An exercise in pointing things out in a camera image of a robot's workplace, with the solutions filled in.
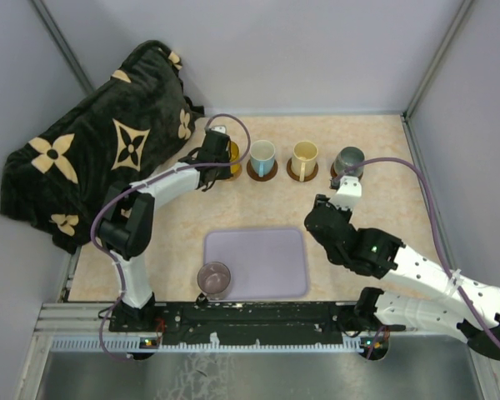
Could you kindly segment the yellow mug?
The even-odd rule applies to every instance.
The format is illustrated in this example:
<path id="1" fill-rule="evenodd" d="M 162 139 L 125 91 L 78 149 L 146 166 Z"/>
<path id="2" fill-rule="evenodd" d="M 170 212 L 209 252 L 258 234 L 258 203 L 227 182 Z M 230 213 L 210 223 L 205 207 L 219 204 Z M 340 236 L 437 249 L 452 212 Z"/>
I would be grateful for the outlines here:
<path id="1" fill-rule="evenodd" d="M 230 154 L 230 162 L 234 162 L 239 159 L 240 150 L 238 145 L 234 141 L 230 142 L 229 154 Z"/>

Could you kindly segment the light woven rattan coaster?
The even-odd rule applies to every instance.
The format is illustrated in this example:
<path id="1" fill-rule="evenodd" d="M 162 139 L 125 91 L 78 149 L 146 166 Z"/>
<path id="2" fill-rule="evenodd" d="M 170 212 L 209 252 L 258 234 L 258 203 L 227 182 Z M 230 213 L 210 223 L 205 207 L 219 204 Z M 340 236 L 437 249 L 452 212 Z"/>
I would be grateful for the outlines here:
<path id="1" fill-rule="evenodd" d="M 242 174 L 242 166 L 240 164 L 235 164 L 230 167 L 230 177 L 225 179 L 227 181 L 233 181 L 240 177 Z"/>

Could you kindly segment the dark wooden coaster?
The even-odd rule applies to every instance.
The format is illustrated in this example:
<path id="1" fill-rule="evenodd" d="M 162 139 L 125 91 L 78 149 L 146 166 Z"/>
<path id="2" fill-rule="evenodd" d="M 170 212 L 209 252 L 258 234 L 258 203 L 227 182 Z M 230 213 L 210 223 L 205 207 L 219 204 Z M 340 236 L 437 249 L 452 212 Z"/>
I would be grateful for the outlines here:
<path id="1" fill-rule="evenodd" d="M 272 180 L 278 173 L 278 162 L 275 161 L 272 165 L 271 171 L 264 175 L 263 177 L 259 177 L 258 174 L 253 170 L 252 164 L 250 161 L 247 161 L 246 165 L 247 175 L 256 182 L 267 182 Z"/>

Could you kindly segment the white mug blue handle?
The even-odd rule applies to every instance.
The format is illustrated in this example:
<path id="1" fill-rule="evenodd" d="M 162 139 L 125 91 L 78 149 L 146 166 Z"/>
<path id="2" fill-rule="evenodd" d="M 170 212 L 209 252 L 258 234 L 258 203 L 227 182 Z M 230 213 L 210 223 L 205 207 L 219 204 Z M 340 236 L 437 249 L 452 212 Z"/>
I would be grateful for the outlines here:
<path id="1" fill-rule="evenodd" d="M 268 140 L 257 140 L 250 148 L 252 170 L 260 177 L 268 175 L 275 162 L 276 150 Z"/>

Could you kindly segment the brown wooden coaster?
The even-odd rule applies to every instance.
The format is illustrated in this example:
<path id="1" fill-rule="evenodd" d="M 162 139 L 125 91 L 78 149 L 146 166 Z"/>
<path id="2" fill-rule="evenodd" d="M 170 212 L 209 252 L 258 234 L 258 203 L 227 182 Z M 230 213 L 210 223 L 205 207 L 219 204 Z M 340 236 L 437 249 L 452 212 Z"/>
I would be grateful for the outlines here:
<path id="1" fill-rule="evenodd" d="M 318 175 L 319 166 L 318 166 L 318 163 L 316 163 L 313 171 L 309 175 L 307 175 L 303 180 L 301 180 L 300 177 L 292 170 L 292 160 L 291 159 L 289 159 L 287 161 L 286 169 L 287 169 L 288 176 L 292 180 L 294 180 L 296 182 L 300 182 L 300 183 L 305 183 L 305 182 L 309 182 L 309 181 L 313 180 Z"/>

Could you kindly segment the cream mug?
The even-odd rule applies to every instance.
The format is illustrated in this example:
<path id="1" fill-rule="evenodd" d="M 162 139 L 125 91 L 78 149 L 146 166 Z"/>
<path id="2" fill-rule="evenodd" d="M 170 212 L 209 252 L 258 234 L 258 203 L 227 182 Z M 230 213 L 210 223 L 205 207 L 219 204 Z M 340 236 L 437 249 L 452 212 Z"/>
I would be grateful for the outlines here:
<path id="1" fill-rule="evenodd" d="M 292 170 L 303 180 L 317 163 L 318 147 L 310 141 L 295 144 L 292 151 Z"/>

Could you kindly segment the grey ceramic mug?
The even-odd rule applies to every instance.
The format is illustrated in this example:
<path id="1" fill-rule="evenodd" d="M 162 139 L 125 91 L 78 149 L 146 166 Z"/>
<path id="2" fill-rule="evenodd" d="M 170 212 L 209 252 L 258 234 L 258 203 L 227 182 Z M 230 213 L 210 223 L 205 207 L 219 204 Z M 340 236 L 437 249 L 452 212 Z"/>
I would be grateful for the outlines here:
<path id="1" fill-rule="evenodd" d="M 365 154 L 358 147 L 345 147 L 335 157 L 333 166 L 336 170 L 344 166 L 355 166 L 365 160 Z"/>

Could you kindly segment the lavender plastic tray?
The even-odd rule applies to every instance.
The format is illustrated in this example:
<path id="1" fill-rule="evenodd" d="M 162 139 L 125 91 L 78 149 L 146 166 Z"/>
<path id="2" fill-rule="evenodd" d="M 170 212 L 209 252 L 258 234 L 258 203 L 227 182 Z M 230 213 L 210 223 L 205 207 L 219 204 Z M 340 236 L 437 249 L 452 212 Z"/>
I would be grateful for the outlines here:
<path id="1" fill-rule="evenodd" d="M 296 227 L 239 228 L 209 232 L 203 261 L 220 262 L 232 275 L 227 301 L 301 298 L 308 293 L 308 257 Z"/>

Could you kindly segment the purple glass mug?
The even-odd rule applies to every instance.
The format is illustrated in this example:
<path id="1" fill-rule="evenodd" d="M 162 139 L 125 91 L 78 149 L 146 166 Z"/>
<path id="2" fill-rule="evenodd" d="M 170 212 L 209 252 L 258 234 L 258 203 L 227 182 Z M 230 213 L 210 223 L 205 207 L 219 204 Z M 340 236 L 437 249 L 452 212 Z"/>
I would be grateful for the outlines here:
<path id="1" fill-rule="evenodd" d="M 197 273 L 197 285 L 209 301 L 222 301 L 231 291 L 232 274 L 221 262 L 208 262 Z"/>

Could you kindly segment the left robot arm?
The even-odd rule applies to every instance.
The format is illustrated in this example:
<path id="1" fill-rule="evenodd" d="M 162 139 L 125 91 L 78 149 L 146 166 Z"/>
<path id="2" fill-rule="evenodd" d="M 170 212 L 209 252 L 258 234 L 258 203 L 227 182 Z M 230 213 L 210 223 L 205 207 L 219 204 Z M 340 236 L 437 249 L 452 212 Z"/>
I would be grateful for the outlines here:
<path id="1" fill-rule="evenodd" d="M 208 128 L 202 145 L 167 171 L 110 187 L 107 211 L 94 234 L 117 270 L 120 303 L 128 322 L 136 329 L 148 330 L 157 320 L 144 256 L 152 238 L 154 213 L 183 194 L 198 189 L 207 191 L 217 180 L 229 179 L 230 146 L 231 139 L 224 126 Z"/>

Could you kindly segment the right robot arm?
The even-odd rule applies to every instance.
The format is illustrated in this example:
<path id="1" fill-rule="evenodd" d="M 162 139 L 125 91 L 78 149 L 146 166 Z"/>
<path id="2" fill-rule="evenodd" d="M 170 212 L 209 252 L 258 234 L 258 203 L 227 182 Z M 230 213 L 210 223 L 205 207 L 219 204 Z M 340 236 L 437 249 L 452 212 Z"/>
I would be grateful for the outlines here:
<path id="1" fill-rule="evenodd" d="M 381 229 L 356 229 L 351 216 L 350 210 L 318 194 L 304 226 L 323 246 L 330 263 L 425 297 L 366 287 L 355 307 L 362 328 L 404 326 L 443 333 L 500 361 L 500 287 L 465 277 L 458 270 L 447 271 Z"/>

